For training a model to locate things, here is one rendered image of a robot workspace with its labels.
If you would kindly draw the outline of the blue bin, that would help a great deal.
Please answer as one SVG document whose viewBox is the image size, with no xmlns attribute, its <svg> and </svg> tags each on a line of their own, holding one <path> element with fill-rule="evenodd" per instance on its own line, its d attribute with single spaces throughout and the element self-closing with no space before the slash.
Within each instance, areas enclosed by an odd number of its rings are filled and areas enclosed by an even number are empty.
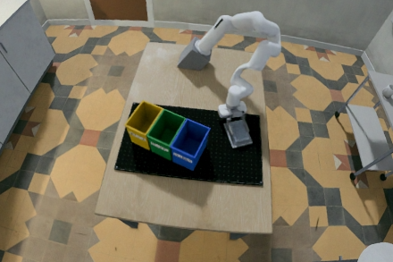
<svg viewBox="0 0 393 262">
<path fill-rule="evenodd" d="M 173 148 L 172 161 L 194 171 L 205 149 L 210 129 L 187 118 L 170 146 Z"/>
</svg>

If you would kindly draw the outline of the green bin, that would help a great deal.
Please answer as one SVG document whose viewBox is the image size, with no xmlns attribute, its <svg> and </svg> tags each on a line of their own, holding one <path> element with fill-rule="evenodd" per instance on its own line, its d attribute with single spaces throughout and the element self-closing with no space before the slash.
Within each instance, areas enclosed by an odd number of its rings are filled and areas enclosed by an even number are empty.
<svg viewBox="0 0 393 262">
<path fill-rule="evenodd" d="M 148 137 L 152 152 L 172 160 L 170 146 L 186 119 L 187 118 L 181 115 L 163 109 L 154 125 L 146 135 Z"/>
</svg>

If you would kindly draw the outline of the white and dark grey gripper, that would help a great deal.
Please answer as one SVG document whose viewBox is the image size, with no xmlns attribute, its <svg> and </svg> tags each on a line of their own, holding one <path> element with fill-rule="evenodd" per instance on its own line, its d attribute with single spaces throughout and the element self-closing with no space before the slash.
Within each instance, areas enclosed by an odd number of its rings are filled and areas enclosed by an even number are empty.
<svg viewBox="0 0 393 262">
<path fill-rule="evenodd" d="M 245 124 L 246 131 L 249 132 L 249 129 L 247 127 L 247 123 L 245 121 L 245 112 L 247 111 L 247 107 L 243 101 L 241 101 L 241 103 L 238 104 L 238 110 L 244 111 L 243 116 L 240 116 L 240 119 L 243 120 L 243 122 Z M 233 116 L 232 112 L 230 111 L 230 109 L 226 106 L 226 104 L 218 106 L 218 114 L 221 118 L 227 118 L 226 123 L 228 124 L 229 130 L 230 130 L 230 135 L 233 136 L 234 133 L 230 127 L 229 121 L 231 121 L 231 118 L 233 118 L 234 116 Z"/>
</svg>

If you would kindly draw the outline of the yellow open-top bin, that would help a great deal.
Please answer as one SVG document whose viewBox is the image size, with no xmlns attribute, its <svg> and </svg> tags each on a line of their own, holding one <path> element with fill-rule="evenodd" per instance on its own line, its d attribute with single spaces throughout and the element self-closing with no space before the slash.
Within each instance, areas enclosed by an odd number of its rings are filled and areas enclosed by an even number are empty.
<svg viewBox="0 0 393 262">
<path fill-rule="evenodd" d="M 124 124 L 126 128 L 128 127 L 127 130 L 130 135 L 131 141 L 143 148 L 150 150 L 151 147 L 148 137 L 146 135 L 148 134 L 162 111 L 163 108 L 161 108 L 160 106 L 156 106 L 145 100 L 142 100 L 142 102 L 138 105 L 129 120 Z"/>
</svg>

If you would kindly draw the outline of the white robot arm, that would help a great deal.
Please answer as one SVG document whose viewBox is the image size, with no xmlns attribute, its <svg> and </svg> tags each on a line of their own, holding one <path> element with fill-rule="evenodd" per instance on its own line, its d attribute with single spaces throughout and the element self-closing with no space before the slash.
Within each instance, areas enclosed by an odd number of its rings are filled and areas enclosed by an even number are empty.
<svg viewBox="0 0 393 262">
<path fill-rule="evenodd" d="M 280 28 L 277 24 L 266 20 L 260 12 L 240 13 L 233 16 L 233 18 L 229 15 L 223 15 L 208 33 L 195 43 L 196 50 L 200 54 L 209 55 L 211 54 L 210 50 L 224 37 L 226 31 L 246 33 L 253 30 L 266 36 L 268 40 L 262 40 L 250 61 L 239 66 L 231 77 L 230 85 L 232 87 L 230 87 L 228 92 L 226 106 L 234 117 L 243 116 L 244 111 L 238 110 L 238 104 L 241 103 L 240 99 L 251 95 L 254 91 L 254 87 L 240 77 L 241 73 L 245 69 L 261 71 L 270 57 L 280 55 Z"/>
</svg>

